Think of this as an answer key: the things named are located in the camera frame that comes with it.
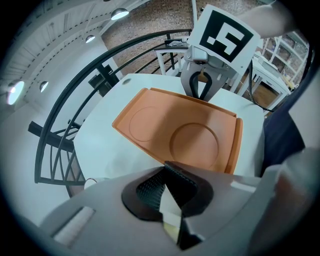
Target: circular indentation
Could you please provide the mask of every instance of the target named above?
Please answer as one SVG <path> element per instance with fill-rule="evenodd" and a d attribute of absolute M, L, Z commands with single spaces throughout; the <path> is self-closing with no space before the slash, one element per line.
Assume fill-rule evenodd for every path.
<path fill-rule="evenodd" d="M 148 106 L 136 112 L 130 120 L 129 130 L 133 138 L 148 142 L 159 136 L 164 130 L 165 117 L 154 106 Z"/>
<path fill-rule="evenodd" d="M 131 78 L 128 78 L 128 79 L 124 80 L 122 84 L 125 86 L 125 85 L 128 84 L 130 81 L 131 81 Z"/>
<path fill-rule="evenodd" d="M 170 153 L 175 161 L 199 168 L 209 168 L 218 157 L 214 133 L 199 123 L 180 126 L 170 139 Z"/>

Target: black metal railing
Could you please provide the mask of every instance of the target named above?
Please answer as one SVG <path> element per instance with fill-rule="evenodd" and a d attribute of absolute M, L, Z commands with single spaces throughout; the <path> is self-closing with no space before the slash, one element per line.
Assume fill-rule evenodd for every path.
<path fill-rule="evenodd" d="M 166 31 L 161 31 L 161 32 L 150 33 L 147 35 L 137 37 L 135 39 L 124 42 L 124 43 L 120 44 L 119 46 L 116 46 L 116 47 L 108 50 L 107 52 L 103 53 L 98 58 L 93 60 L 91 63 L 89 63 L 83 70 L 81 70 L 70 81 L 70 83 L 65 87 L 65 89 L 62 91 L 61 95 L 58 97 L 55 104 L 53 105 L 53 107 L 52 107 L 52 109 L 51 109 L 51 111 L 45 121 L 45 124 L 42 128 L 37 151 L 36 151 L 36 157 L 35 157 L 35 167 L 34 167 L 34 181 L 35 181 L 35 183 L 47 183 L 47 184 L 65 185 L 65 186 L 78 186 L 78 185 L 81 186 L 84 184 L 84 177 L 82 175 L 82 172 L 79 171 L 77 174 L 75 174 L 73 167 L 72 167 L 72 164 L 74 161 L 76 161 L 77 164 L 79 164 L 77 161 L 76 151 L 75 151 L 74 147 L 73 147 L 72 151 L 71 150 L 66 151 L 68 164 L 65 169 L 65 172 L 63 169 L 63 163 L 62 163 L 62 157 L 61 157 L 61 151 L 64 150 L 65 142 L 71 141 L 73 143 L 72 139 L 67 139 L 67 137 L 76 133 L 76 132 L 70 132 L 70 130 L 77 125 L 75 123 L 76 118 L 79 116 L 80 112 L 86 106 L 86 104 L 92 98 L 92 96 L 98 91 L 99 87 L 102 86 L 104 84 L 104 82 L 110 78 L 110 76 L 116 74 L 117 72 L 122 70 L 124 67 L 126 67 L 127 65 L 129 65 L 133 61 L 137 60 L 138 58 L 142 57 L 143 55 L 145 55 L 145 54 L 149 53 L 150 51 L 154 50 L 155 48 L 163 45 L 163 43 L 161 43 L 157 46 L 154 46 L 150 49 L 147 49 L 144 52 L 138 54 L 137 56 L 131 58 L 130 60 L 128 60 L 126 63 L 121 65 L 119 68 L 117 68 L 115 71 L 113 71 L 110 74 L 105 72 L 105 69 L 103 67 L 103 63 L 105 61 L 112 58 L 116 54 L 122 52 L 123 50 L 126 50 L 127 48 L 130 48 L 136 44 L 142 43 L 146 40 L 158 38 L 161 36 L 166 36 L 167 39 L 170 39 L 171 34 L 188 33 L 190 35 L 190 32 L 191 32 L 191 29 L 176 29 L 176 30 L 166 30 Z M 175 56 L 172 53 L 170 53 L 170 58 L 166 61 L 166 63 L 171 61 L 171 65 L 169 68 L 172 68 L 172 69 L 174 69 L 175 64 L 177 63 L 177 61 L 176 62 L 174 61 L 174 57 Z M 139 68 L 135 73 L 141 72 L 143 69 L 145 69 L 148 65 L 150 65 L 151 63 L 153 63 L 156 60 L 157 60 L 157 58 L 152 59 L 151 61 L 149 61 L 148 63 L 143 65 L 141 68 Z M 57 152 L 54 157 L 54 161 L 53 161 L 53 145 L 51 145 L 51 148 L 50 148 L 50 178 L 43 177 L 42 176 L 42 163 L 43 163 L 43 158 L 44 158 L 44 153 L 45 153 L 45 147 L 48 144 L 48 139 L 49 139 L 50 134 L 52 134 L 52 132 L 51 132 L 52 126 L 55 123 L 55 120 L 56 120 L 59 112 L 61 111 L 63 105 L 66 103 L 66 101 L 68 100 L 70 95 L 79 86 L 79 84 L 87 76 L 89 76 L 91 74 L 91 72 L 93 70 L 98 70 L 98 72 L 101 74 L 101 76 L 104 78 L 104 80 L 99 82 L 95 86 L 93 91 L 83 101 L 83 103 L 81 104 L 79 109 L 76 111 L 76 113 L 74 114 L 72 119 L 68 122 L 67 128 L 58 131 L 59 133 L 64 132 L 64 134 L 63 134 L 63 136 L 59 136 L 60 141 L 59 141 L 59 145 L 57 147 Z M 55 179 L 58 163 L 60 165 L 62 179 Z"/>

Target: brick wall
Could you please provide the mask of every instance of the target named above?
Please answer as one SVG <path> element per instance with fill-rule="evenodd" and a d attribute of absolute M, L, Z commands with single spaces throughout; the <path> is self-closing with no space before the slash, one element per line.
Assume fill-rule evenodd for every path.
<path fill-rule="evenodd" d="M 201 7 L 205 7 L 207 4 L 217 6 L 236 16 L 256 6 L 262 5 L 262 3 L 257 0 L 197 0 L 196 4 L 199 16 L 201 14 Z M 102 39 L 106 47 L 111 49 L 125 41 L 149 33 L 192 28 L 193 13 L 191 0 L 151 0 L 131 11 L 125 18 L 117 21 L 102 35 Z M 114 60 L 118 66 L 121 66 L 139 53 L 163 43 L 165 39 L 166 37 L 162 36 L 139 43 L 117 54 Z M 151 51 L 125 67 L 122 73 L 124 75 L 134 73 L 155 57 L 156 53 Z M 171 62 L 169 61 L 165 66 L 168 68 L 170 65 Z M 142 70 L 141 73 L 149 74 L 158 66 L 158 61 L 155 61 Z"/>

